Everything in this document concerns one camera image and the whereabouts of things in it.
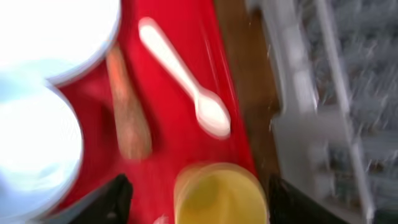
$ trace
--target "wooden spoon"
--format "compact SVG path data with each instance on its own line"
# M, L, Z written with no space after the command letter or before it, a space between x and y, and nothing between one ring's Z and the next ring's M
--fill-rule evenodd
M150 130L118 44L108 52L106 65L120 152L126 159L144 159L152 152Z

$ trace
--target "white plate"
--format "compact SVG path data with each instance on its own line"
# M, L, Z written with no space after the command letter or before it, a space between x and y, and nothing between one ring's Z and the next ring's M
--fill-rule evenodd
M67 82L115 38L119 0L0 1L0 74Z
M53 208L74 183L83 139L57 91L0 77L0 223Z

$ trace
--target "brown wooden surface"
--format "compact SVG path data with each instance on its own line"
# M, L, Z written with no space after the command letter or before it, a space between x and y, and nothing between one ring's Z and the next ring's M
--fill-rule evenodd
M279 173L270 126L279 104L261 16L248 15L244 0L214 3L257 173L267 191L269 176Z

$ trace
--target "white object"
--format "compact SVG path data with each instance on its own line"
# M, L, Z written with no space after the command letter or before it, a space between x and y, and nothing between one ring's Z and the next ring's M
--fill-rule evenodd
M120 8L118 0L0 1L0 75L71 80L112 45Z
M78 120L56 89L41 84L0 77L0 223L44 215L78 175Z
M210 134L221 138L228 136L231 120L222 100L195 80L153 19L146 17L139 21L139 36L145 47L192 98L199 124Z

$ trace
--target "red tray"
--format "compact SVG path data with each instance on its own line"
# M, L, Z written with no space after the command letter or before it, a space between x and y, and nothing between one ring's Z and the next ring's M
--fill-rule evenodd
M191 99L141 44L137 23L145 16L157 21L197 80L224 101L231 116L229 139L214 139L199 127ZM101 62L81 80L61 88L80 120L85 151L79 178L60 208L126 173L134 188L130 223L152 224L162 215L173 223L175 178L185 166L232 162L255 172L213 1L122 1L118 40L152 131L153 155L142 162L121 159Z

